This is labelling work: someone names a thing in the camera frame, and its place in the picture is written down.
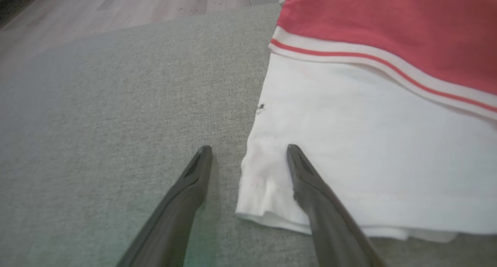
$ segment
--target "gray cushion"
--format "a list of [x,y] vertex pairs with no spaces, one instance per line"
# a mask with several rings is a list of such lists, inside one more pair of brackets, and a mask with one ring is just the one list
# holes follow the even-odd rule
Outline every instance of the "gray cushion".
[[[98,35],[0,82],[0,265],[113,266],[201,145],[186,266],[316,265],[312,238],[237,219],[279,5]],[[391,266],[490,266],[495,237],[373,241]]]

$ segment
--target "red stripe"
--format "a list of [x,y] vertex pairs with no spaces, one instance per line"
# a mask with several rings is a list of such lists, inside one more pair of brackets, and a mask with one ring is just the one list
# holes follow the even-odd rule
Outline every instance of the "red stripe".
[[472,104],[472,105],[475,105],[475,106],[479,106],[479,107],[481,107],[483,109],[487,109],[487,110],[490,110],[490,111],[493,111],[493,112],[497,113],[497,107],[495,107],[495,106],[490,106],[490,105],[487,105],[487,104],[484,104],[484,103],[481,103],[481,102],[478,102],[478,101],[475,101],[475,100],[472,100],[472,99],[469,99],[469,98],[461,97],[461,96],[458,96],[458,95],[452,95],[452,94],[449,94],[449,93],[441,92],[441,91],[429,88],[427,86],[424,86],[424,85],[420,84],[419,82],[415,81],[413,78],[411,78],[410,76],[408,76],[404,72],[402,72],[396,66],[394,66],[391,63],[389,63],[388,61],[383,60],[381,58],[378,58],[376,56],[372,56],[372,55],[364,54],[364,53],[356,53],[356,52],[310,51],[309,49],[301,49],[299,47],[294,47],[294,46],[282,44],[281,42],[279,42],[278,40],[275,40],[275,39],[271,39],[271,43],[274,44],[277,47],[280,47],[281,49],[286,49],[288,51],[294,51],[294,52],[303,53],[303,54],[309,54],[311,56],[346,56],[346,57],[368,58],[368,59],[374,60],[376,62],[380,62],[383,65],[387,65],[392,70],[394,70],[395,72],[397,72],[397,74],[400,74],[403,78],[407,79],[410,83],[414,84],[415,86],[417,86],[417,87],[421,88],[422,90],[425,90],[425,91],[427,91],[429,93],[432,93],[432,94],[435,94],[435,95],[439,95],[439,96],[442,96],[442,97],[447,97],[447,98],[450,98],[450,99],[453,99],[453,100],[465,102],[465,103]]

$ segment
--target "red fabric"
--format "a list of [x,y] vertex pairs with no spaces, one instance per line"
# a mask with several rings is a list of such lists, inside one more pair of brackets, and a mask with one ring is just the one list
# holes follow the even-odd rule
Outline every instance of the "red fabric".
[[438,79],[497,95],[497,0],[286,0],[278,25],[375,46]]

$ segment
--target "white cloth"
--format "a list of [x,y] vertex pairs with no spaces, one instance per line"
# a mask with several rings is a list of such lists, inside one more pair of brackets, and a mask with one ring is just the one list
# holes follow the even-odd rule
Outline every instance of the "white cloth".
[[426,100],[376,69],[271,54],[236,214],[310,234],[293,200],[289,143],[370,237],[497,233],[495,121]]

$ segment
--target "red and white garment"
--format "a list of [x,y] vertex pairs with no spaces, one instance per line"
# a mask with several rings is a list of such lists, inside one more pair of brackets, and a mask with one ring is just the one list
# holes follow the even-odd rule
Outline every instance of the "red and white garment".
[[236,213],[309,233],[300,145],[366,235],[497,233],[497,0],[286,0]]

